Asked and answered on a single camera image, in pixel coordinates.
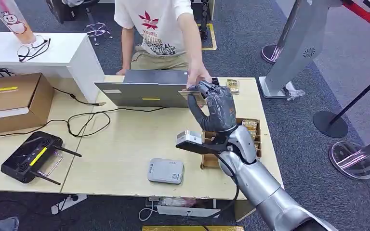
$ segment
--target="person's hand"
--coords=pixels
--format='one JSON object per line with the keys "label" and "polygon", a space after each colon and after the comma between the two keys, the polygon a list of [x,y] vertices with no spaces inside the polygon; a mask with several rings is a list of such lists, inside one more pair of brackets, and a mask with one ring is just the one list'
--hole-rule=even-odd
{"label": "person's hand", "polygon": [[189,66],[188,70],[188,82],[186,83],[186,88],[192,85],[198,84],[201,80],[206,80],[212,83],[212,77],[209,75],[202,62],[193,63]]}
{"label": "person's hand", "polygon": [[116,73],[116,75],[117,75],[117,76],[124,76],[126,71],[127,71],[127,69],[121,69],[120,71],[118,71],[118,72]]}

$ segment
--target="khaki pants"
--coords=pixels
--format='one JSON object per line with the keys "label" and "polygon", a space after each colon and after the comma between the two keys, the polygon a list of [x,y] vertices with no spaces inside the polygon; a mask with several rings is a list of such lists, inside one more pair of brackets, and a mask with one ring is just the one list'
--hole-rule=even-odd
{"label": "khaki pants", "polygon": [[131,70],[188,70],[186,53],[179,55],[157,56],[148,53],[141,46],[135,47],[131,58]]}

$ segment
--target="eyeglasses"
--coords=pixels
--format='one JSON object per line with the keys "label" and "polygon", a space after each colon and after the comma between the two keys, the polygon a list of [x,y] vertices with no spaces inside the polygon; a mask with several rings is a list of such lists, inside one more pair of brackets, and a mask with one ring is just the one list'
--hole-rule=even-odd
{"label": "eyeglasses", "polygon": [[34,43],[22,45],[18,49],[19,61],[28,61],[45,53],[50,46],[50,40],[44,39],[41,35],[36,35],[36,41]]}

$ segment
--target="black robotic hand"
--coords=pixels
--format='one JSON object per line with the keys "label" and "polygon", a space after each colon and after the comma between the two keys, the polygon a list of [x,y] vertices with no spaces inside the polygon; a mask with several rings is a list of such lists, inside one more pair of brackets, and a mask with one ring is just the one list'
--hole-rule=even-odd
{"label": "black robotic hand", "polygon": [[236,127],[235,103],[228,87],[203,80],[188,90],[198,90],[207,102],[209,116],[203,113],[195,96],[188,95],[188,107],[204,131],[225,132]]}

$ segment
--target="white t-shirt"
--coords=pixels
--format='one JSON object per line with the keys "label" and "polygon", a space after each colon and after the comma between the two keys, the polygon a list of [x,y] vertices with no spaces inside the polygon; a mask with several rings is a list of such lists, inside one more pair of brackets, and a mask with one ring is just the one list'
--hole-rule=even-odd
{"label": "white t-shirt", "polygon": [[122,27],[134,26],[143,36],[142,47],[154,55],[185,52],[178,17],[192,14],[190,0],[115,0],[114,20]]}

